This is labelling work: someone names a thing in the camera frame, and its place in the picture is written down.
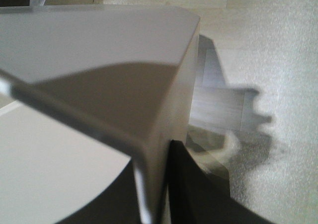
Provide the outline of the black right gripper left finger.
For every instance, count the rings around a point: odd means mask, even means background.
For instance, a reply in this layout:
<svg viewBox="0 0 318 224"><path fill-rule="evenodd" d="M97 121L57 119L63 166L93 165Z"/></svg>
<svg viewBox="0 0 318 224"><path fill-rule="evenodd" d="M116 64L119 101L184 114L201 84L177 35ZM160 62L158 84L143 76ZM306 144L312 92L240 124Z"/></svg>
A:
<svg viewBox="0 0 318 224"><path fill-rule="evenodd" d="M139 224L132 162L94 200L59 221L60 224Z"/></svg>

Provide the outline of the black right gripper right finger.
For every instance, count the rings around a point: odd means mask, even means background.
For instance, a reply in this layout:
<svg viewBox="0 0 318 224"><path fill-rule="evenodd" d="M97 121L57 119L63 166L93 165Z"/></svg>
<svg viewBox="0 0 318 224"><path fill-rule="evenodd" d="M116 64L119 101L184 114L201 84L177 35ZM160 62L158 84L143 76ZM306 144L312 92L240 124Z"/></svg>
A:
<svg viewBox="0 0 318 224"><path fill-rule="evenodd" d="M223 193L200 169L181 141L171 141L168 189L173 224L268 224Z"/></svg>

